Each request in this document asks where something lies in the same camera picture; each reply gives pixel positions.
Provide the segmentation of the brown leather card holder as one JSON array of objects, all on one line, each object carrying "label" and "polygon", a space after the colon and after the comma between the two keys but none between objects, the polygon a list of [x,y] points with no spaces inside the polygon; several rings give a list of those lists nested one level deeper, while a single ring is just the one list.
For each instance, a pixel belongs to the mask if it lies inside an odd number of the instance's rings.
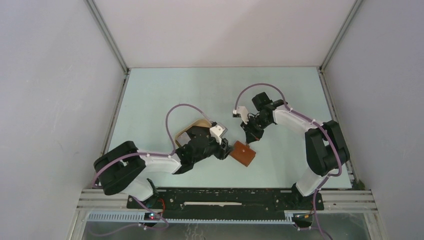
[{"label": "brown leather card holder", "polygon": [[243,166],[248,167],[255,158],[256,152],[248,145],[237,140],[234,143],[233,150],[229,155]]}]

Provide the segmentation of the beige card tray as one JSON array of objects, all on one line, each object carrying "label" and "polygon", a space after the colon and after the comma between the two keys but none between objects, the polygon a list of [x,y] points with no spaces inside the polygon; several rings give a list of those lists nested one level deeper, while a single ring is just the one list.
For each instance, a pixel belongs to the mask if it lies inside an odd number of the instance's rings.
[{"label": "beige card tray", "polygon": [[174,136],[174,142],[177,147],[182,147],[185,144],[188,144],[196,135],[202,135],[206,132],[208,136],[210,134],[209,128],[212,126],[211,122],[206,118],[199,118],[186,126],[183,130],[178,132]]}]

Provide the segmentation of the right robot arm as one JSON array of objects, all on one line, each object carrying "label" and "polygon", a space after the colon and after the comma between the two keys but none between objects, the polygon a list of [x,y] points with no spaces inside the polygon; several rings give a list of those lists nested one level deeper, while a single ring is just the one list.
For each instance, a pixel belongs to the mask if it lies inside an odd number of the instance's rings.
[{"label": "right robot arm", "polygon": [[307,168],[293,185],[291,204],[304,209],[329,178],[342,174],[342,166],[350,160],[340,125],[334,120],[327,122],[309,118],[290,107],[284,99],[271,100],[265,92],[252,98],[257,110],[250,113],[244,106],[236,106],[234,117],[241,117],[241,127],[245,132],[246,143],[259,141],[265,128],[271,124],[282,125],[303,136]]}]

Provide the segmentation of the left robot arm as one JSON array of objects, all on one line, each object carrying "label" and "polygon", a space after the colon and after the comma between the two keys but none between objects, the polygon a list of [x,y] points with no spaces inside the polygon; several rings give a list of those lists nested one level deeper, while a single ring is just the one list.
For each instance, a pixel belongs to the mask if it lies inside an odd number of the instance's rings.
[{"label": "left robot arm", "polygon": [[223,137],[226,131],[220,125],[189,127],[176,137],[178,148],[171,154],[143,152],[133,141],[125,141],[94,162],[92,185],[107,196],[125,193],[138,199],[145,208],[153,208],[158,194],[147,175],[184,174],[211,156],[224,160],[234,149]]}]

